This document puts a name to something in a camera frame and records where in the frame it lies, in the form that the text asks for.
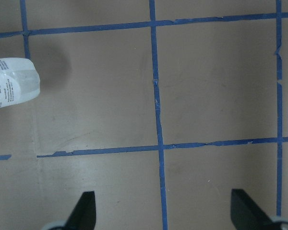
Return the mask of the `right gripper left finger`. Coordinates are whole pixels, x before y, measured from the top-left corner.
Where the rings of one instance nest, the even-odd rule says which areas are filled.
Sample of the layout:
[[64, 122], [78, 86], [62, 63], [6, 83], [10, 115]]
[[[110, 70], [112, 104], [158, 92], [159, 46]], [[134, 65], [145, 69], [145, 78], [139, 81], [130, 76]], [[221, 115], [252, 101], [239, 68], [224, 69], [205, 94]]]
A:
[[96, 198], [94, 191], [83, 192], [64, 230], [93, 230], [96, 226]]

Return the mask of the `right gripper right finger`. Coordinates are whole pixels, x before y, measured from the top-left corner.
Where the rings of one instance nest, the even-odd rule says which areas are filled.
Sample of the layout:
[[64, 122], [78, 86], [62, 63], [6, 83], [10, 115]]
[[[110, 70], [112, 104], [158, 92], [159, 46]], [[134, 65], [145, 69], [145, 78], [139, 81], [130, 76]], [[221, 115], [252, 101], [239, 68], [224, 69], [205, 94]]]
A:
[[237, 230], [275, 230], [276, 225], [243, 189], [231, 190], [231, 221]]

